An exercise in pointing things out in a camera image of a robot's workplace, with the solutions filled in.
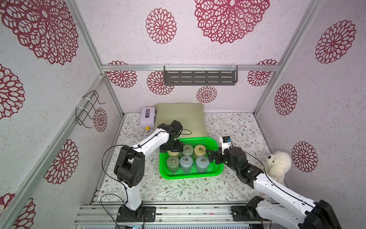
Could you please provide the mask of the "yellow canister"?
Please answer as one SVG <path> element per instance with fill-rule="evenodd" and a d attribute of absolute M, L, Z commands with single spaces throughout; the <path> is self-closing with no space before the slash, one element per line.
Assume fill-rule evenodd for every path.
<path fill-rule="evenodd" d="M 198 158 L 200 156 L 206 156 L 206 147 L 204 145 L 197 145 L 193 150 L 194 158 Z"/>

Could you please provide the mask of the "blue canister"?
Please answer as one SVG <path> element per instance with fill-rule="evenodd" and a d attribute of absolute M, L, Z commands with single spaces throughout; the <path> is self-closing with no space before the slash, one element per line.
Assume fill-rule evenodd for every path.
<path fill-rule="evenodd" d="M 198 173 L 205 173 L 210 165 L 208 158 L 205 156 L 199 156 L 195 162 L 196 162 L 196 171 Z"/>

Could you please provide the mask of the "grey-green canister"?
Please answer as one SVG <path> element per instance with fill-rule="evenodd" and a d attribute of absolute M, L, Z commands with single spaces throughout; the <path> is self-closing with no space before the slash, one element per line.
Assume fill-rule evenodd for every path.
<path fill-rule="evenodd" d="M 194 151 L 194 147 L 186 144 L 183 146 L 182 156 L 190 156 L 192 157 Z"/>

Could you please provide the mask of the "green plastic basket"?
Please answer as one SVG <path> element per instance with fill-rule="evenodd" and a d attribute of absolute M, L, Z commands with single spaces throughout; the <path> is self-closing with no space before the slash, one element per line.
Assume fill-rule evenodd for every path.
<path fill-rule="evenodd" d="M 182 138 L 180 139 L 185 145 L 191 145 L 193 147 L 197 145 L 203 145 L 208 150 L 217 151 L 218 143 L 210 137 L 194 137 L 194 138 Z M 224 165 L 217 165 L 215 162 L 210 163 L 205 173 L 198 173 L 196 170 L 196 162 L 193 159 L 193 167 L 189 173 L 182 172 L 179 169 L 176 173 L 171 173 L 167 166 L 167 160 L 169 158 L 168 153 L 160 153 L 159 155 L 159 171 L 163 178 L 167 180 L 176 180 L 176 179 L 188 179 L 188 178 L 198 178 L 198 177 L 215 177 L 220 175 L 224 170 Z"/>

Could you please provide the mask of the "green canister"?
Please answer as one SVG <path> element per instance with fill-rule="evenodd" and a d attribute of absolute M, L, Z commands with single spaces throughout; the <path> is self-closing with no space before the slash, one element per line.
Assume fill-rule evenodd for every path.
<path fill-rule="evenodd" d="M 180 159 L 179 159 L 179 157 L 170 156 L 166 161 L 166 165 L 167 165 L 168 171 L 170 173 L 178 172 L 178 170 L 180 168 Z"/>

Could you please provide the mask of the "blue-grey canister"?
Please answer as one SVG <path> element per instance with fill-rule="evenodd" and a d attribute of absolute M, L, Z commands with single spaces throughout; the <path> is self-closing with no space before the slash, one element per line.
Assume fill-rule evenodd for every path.
<path fill-rule="evenodd" d="M 193 167 L 193 159 L 191 156 L 182 156 L 180 158 L 180 168 L 183 173 L 190 173 Z"/>

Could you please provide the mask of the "yellow-green canister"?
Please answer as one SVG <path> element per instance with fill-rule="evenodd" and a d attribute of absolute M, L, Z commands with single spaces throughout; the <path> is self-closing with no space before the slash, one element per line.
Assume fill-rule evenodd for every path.
<path fill-rule="evenodd" d="M 167 151 L 169 157 L 171 156 L 176 156 L 178 158 L 180 158 L 180 152 L 173 152 L 173 151 Z"/>

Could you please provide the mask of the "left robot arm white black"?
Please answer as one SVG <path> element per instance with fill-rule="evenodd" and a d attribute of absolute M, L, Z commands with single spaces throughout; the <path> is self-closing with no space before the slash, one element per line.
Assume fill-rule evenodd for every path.
<path fill-rule="evenodd" d="M 180 122 L 174 120 L 170 125 L 161 124 L 142 142 L 130 147 L 122 146 L 118 155 L 114 174 L 127 193 L 126 207 L 138 210 L 143 201 L 140 196 L 140 182 L 144 177 L 145 160 L 157 149 L 161 153 L 183 151 L 183 143 L 178 137 L 183 131 Z"/>

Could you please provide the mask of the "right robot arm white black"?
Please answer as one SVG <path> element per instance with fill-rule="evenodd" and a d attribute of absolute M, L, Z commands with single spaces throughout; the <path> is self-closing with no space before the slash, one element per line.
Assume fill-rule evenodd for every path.
<path fill-rule="evenodd" d="M 225 164 L 236 172 L 239 180 L 280 204 L 275 206 L 262 197 L 254 197 L 247 206 L 257 214 L 288 229 L 340 229 L 341 225 L 330 204 L 303 197 L 269 177 L 247 160 L 248 153 L 238 147 L 207 150 L 210 162 Z"/>

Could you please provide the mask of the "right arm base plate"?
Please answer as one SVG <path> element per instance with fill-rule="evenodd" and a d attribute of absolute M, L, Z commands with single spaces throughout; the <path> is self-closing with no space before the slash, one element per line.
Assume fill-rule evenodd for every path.
<path fill-rule="evenodd" d="M 235 222 L 239 221 L 264 221 L 270 222 L 270 220 L 263 219 L 259 216 L 256 209 L 247 206 L 231 206 L 231 215 Z"/>

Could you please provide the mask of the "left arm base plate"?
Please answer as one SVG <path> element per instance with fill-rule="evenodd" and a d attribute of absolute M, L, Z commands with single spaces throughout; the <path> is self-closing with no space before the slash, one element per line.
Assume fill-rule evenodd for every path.
<path fill-rule="evenodd" d="M 122 206 L 119 208 L 116 222 L 155 222 L 156 207 L 140 206 L 137 210 L 130 210 Z"/>

